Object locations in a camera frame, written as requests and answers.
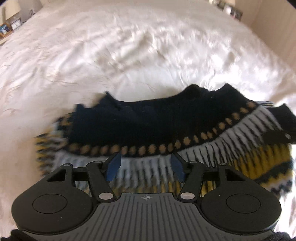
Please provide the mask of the navy yellow patterned knit sweater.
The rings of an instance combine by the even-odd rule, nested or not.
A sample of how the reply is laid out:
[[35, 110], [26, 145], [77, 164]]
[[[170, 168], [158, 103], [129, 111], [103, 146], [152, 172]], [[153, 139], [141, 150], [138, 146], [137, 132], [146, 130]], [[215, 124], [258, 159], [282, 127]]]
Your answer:
[[65, 163], [83, 167], [122, 156], [109, 182], [122, 192], [179, 193], [172, 153], [207, 167], [233, 166], [276, 196], [290, 192], [294, 161], [290, 144], [266, 144], [268, 131], [295, 130], [286, 105], [253, 101], [229, 84], [210, 91], [195, 84], [175, 96], [123, 102], [106, 93], [93, 107], [76, 105], [36, 137], [43, 176]]

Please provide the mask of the white floral embroidered bedspread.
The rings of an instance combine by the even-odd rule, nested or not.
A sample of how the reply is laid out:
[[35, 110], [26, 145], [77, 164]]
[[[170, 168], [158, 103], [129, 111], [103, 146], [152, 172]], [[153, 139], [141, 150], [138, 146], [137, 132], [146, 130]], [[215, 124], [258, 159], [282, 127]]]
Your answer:
[[105, 92], [167, 97], [230, 84], [295, 110], [295, 72], [246, 25], [205, 1], [48, 1], [1, 46], [1, 236], [41, 178], [35, 138]]

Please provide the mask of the picture frames on shelf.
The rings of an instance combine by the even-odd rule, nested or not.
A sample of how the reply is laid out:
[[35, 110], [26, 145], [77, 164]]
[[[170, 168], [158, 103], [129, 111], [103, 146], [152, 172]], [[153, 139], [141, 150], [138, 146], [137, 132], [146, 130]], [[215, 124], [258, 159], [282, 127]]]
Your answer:
[[241, 21], [243, 12], [235, 6], [236, 0], [208, 0], [213, 6], [231, 16], [232, 18]]

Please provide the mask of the small alarm clock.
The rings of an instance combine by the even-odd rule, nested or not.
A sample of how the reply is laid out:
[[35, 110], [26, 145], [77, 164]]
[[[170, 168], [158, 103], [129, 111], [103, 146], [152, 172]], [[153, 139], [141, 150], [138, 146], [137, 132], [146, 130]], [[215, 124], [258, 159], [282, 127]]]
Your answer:
[[11, 23], [11, 28], [12, 30], [16, 30], [17, 28], [19, 28], [22, 25], [21, 19], [17, 19], [14, 22]]

